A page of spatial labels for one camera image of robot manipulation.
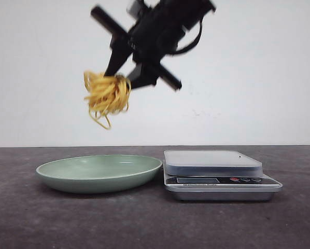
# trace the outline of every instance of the plate rim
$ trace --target plate rim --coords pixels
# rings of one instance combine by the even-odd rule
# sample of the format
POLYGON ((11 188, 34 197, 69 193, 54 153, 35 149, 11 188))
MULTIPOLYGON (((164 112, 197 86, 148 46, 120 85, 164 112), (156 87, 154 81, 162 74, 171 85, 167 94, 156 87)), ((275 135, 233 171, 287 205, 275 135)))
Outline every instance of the plate rim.
POLYGON ((88 156, 80 156, 80 157, 69 157, 69 158, 63 158, 63 159, 58 159, 58 160, 54 160, 54 161, 50 161, 50 162, 46 162, 44 164, 41 164, 40 166, 38 166, 36 168, 36 173, 39 176, 43 176, 46 178, 50 178, 50 179, 59 179, 59 180, 67 180, 67 181, 96 181, 96 180, 107 180, 107 179, 119 179, 119 178, 125 178, 125 177, 130 177, 130 176, 135 176, 135 175, 141 175, 141 174, 145 174, 151 171, 155 171, 157 169, 159 169, 161 166, 163 166, 163 162, 162 160, 155 158, 155 157, 149 157, 149 156, 143 156, 143 155, 129 155, 129 154, 103 154, 103 155, 88 155, 88 156), (133 173, 133 174, 127 174, 127 175, 123 175, 123 176, 111 176, 111 177, 97 177, 97 178, 66 178, 66 177, 54 177, 54 176, 50 176, 47 174, 44 174, 42 172, 40 172, 40 169, 42 167, 44 167, 47 164, 53 163, 53 162, 58 162, 58 161, 63 161, 63 160, 69 160, 69 159, 76 159, 76 158, 86 158, 86 157, 104 157, 104 156, 133 156, 133 157, 145 157, 145 158, 151 158, 151 159, 155 159, 159 165, 156 166, 153 169, 150 170, 146 170, 146 171, 141 171, 138 173, 133 173))

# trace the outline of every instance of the black metal bar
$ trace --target black metal bar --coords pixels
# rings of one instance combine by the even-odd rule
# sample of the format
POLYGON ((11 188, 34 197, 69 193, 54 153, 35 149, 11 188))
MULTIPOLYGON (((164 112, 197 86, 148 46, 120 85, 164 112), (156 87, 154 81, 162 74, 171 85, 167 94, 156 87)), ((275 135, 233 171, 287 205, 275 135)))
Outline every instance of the black metal bar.
POLYGON ((100 6, 95 6, 91 11, 91 16, 105 27, 115 37, 128 37, 127 32, 100 6))
POLYGON ((159 63, 158 65, 152 65, 150 68, 159 77, 161 77, 166 83, 168 83, 174 90, 181 88, 181 81, 171 74, 164 66, 159 63))

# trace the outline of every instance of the green plate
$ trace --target green plate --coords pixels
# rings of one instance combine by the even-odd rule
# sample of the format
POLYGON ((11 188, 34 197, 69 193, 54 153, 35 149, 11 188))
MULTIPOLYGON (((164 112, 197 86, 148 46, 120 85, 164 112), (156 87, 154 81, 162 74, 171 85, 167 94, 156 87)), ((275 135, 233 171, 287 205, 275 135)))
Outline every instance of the green plate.
POLYGON ((162 161, 135 155, 99 155, 48 162, 36 169, 49 187, 72 193, 105 193, 133 188, 154 178, 162 161))

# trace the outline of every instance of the bundle of rubber bands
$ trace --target bundle of rubber bands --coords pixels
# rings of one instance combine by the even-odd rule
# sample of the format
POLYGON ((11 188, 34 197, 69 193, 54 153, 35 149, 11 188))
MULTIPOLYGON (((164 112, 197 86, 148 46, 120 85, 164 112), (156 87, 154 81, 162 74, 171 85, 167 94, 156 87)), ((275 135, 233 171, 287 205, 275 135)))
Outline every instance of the bundle of rubber bands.
POLYGON ((104 76, 103 73, 93 73, 86 71, 84 76, 84 86, 89 92, 88 100, 89 116, 105 129, 111 128, 108 114, 126 112, 129 109, 129 96, 131 92, 131 82, 121 76, 104 76), (104 117, 108 126, 105 126, 99 119, 104 117))

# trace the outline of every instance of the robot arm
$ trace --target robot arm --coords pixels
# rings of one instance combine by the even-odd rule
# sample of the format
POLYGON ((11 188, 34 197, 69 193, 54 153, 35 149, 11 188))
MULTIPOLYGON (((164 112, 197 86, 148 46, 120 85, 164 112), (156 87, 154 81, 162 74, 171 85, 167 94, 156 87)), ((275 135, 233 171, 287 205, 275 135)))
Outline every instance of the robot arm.
POLYGON ((160 0, 153 8, 146 6, 143 0, 134 0, 128 12, 136 23, 126 32, 100 6, 94 7, 91 16, 112 34, 112 54, 105 75, 114 75, 133 54, 136 67, 128 75, 132 89, 156 85, 159 77, 174 90, 180 89, 181 82, 160 61, 166 54, 185 53, 195 47, 201 36, 203 17, 215 10, 209 0, 160 0), (197 38, 177 50, 185 31, 198 22, 200 31, 197 38))

